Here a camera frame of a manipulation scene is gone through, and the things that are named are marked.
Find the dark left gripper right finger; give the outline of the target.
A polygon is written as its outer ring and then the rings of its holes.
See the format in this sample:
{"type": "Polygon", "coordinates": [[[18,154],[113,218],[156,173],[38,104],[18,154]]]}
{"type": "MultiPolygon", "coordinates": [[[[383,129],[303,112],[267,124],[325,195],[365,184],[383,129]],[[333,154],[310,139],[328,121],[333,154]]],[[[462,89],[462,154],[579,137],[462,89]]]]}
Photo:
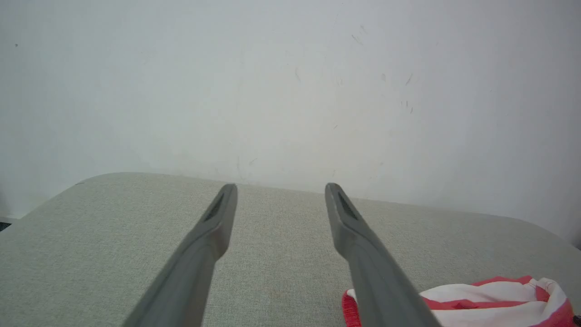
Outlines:
{"type": "Polygon", "coordinates": [[[325,202],[334,247],[349,265],[361,325],[438,327],[436,317],[340,185],[326,185],[325,202]]]}

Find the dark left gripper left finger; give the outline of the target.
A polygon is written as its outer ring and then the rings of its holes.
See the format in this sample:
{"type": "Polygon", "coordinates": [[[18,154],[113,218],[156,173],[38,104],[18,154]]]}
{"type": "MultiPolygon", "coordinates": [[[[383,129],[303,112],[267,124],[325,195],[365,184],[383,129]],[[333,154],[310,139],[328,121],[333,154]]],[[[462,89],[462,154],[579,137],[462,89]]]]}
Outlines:
{"type": "Polygon", "coordinates": [[[236,185],[222,186],[125,319],[125,327],[202,325],[216,262],[230,245],[237,203],[236,185]]]}

